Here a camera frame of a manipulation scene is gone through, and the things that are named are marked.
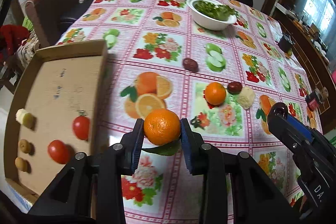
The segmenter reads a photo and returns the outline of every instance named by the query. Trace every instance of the table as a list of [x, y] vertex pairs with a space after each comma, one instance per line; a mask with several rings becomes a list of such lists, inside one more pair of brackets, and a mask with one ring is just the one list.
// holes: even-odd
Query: table
[[[250, 153], [293, 204], [302, 195], [299, 170], [290, 151], [265, 127], [259, 98], [286, 103], [292, 115], [306, 125], [315, 122], [321, 131], [317, 112], [310, 113], [314, 121], [307, 114], [305, 95], [311, 89], [306, 73], [295, 57], [287, 60], [278, 48], [278, 22], [235, 0], [218, 1], [239, 14], [237, 24], [223, 32], [198, 26], [186, 0], [94, 0], [58, 44], [107, 40], [112, 78], [101, 105], [98, 139], [114, 144], [132, 130], [136, 118], [165, 107], [187, 118], [193, 131], [220, 150]], [[207, 66], [207, 47], [220, 48], [225, 68]], [[197, 61], [198, 73], [183, 68], [187, 57]], [[203, 90], [212, 81], [249, 86], [256, 93], [252, 107], [243, 110], [228, 94], [224, 105], [211, 108]], [[145, 140], [144, 146], [153, 145]], [[170, 157], [142, 152], [135, 174], [122, 178], [127, 223], [197, 223], [202, 179], [189, 174], [181, 150]]]

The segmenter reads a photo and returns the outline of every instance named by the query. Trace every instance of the screw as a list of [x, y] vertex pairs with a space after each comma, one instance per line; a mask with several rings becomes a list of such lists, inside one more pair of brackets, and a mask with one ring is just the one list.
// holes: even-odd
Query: screw
[[211, 145], [209, 145], [208, 143], [202, 144], [201, 147], [202, 147], [203, 150], [210, 150], [211, 149]]
[[243, 159], [247, 159], [247, 158], [250, 156], [250, 154], [247, 153], [247, 152], [245, 152], [245, 151], [241, 151], [241, 152], [239, 153], [239, 155], [240, 155], [240, 157], [242, 157]]
[[114, 145], [113, 145], [113, 149], [114, 150], [120, 150], [120, 149], [122, 149], [123, 148], [123, 145], [121, 144], [121, 143], [115, 143]]
[[83, 152], [78, 152], [76, 155], [75, 155], [75, 158], [77, 160], [81, 160], [82, 158], [85, 157], [85, 154]]

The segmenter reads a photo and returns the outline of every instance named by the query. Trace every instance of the leafy greens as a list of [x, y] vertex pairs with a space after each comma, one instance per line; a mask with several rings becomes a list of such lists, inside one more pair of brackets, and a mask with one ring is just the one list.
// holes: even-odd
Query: leafy greens
[[216, 5], [204, 0], [199, 0], [195, 2], [194, 8], [203, 15], [220, 21], [227, 21], [230, 15], [237, 16], [238, 14], [235, 9], [231, 8], [228, 5]]

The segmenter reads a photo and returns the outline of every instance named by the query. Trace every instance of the green cloth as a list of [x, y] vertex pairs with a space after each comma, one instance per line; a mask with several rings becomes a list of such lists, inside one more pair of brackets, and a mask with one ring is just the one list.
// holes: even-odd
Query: green cloth
[[22, 26], [26, 27], [28, 29], [28, 31], [30, 31], [30, 32], [32, 30], [34, 30], [33, 23], [30, 21], [30, 19], [27, 16], [25, 16], [25, 19], [23, 20]]

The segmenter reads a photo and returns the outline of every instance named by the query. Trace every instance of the red cloth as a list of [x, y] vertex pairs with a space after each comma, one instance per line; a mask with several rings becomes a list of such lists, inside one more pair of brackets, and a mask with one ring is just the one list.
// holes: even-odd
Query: red cloth
[[[27, 39], [30, 33], [27, 28], [16, 25], [3, 25], [0, 28], [0, 37], [4, 37], [7, 45], [7, 56], [13, 55], [21, 45], [22, 40]], [[3, 54], [0, 53], [0, 61], [4, 62]]]

